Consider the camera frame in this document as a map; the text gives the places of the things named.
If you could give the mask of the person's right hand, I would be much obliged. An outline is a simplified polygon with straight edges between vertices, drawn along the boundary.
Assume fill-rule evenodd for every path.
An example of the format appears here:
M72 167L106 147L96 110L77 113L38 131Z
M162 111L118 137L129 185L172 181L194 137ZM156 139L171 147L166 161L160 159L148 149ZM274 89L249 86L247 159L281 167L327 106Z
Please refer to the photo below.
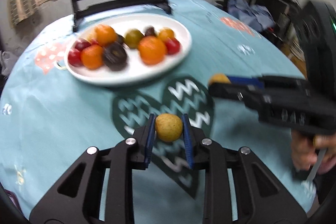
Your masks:
M317 162L316 149L327 151L317 171L318 174L329 172L335 167L335 134L315 135L313 141L301 132L291 131L291 159L296 170L309 170Z

